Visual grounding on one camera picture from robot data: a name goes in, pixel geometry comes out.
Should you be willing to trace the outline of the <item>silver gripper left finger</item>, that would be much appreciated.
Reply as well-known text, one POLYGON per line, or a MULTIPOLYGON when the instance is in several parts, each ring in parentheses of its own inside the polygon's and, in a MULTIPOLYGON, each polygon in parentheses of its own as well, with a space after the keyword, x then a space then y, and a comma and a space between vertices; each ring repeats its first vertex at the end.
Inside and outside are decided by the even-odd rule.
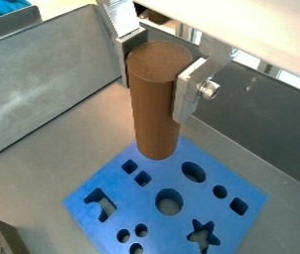
POLYGON ((148 31, 140 25, 133 0, 97 0, 97 4, 120 57, 122 84, 129 86, 126 58, 148 42, 148 31))

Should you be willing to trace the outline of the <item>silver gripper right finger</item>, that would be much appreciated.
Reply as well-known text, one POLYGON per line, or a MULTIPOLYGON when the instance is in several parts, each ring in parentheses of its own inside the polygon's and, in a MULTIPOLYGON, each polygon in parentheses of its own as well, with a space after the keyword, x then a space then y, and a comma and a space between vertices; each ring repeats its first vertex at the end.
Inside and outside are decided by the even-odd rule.
POLYGON ((200 52, 204 54, 177 76, 173 120, 182 124, 197 110, 201 98, 212 100, 221 86, 213 81, 216 73, 235 58, 233 47, 203 34, 200 52))

